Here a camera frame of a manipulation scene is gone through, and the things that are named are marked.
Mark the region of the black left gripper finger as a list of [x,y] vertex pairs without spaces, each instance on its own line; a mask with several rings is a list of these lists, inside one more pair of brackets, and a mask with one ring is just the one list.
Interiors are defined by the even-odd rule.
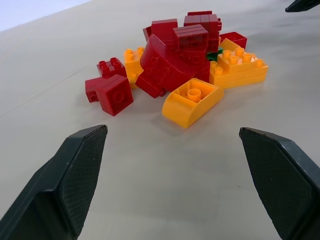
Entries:
[[320,238],[320,168],[292,140],[242,127],[239,137],[258,196],[283,240]]
[[108,128],[68,136],[0,220],[2,240],[76,240],[98,183]]

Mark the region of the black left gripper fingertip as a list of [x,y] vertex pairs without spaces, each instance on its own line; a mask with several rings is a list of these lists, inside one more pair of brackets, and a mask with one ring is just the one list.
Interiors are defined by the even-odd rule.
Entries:
[[320,0],[294,0],[286,9],[286,13],[306,12],[320,4]]

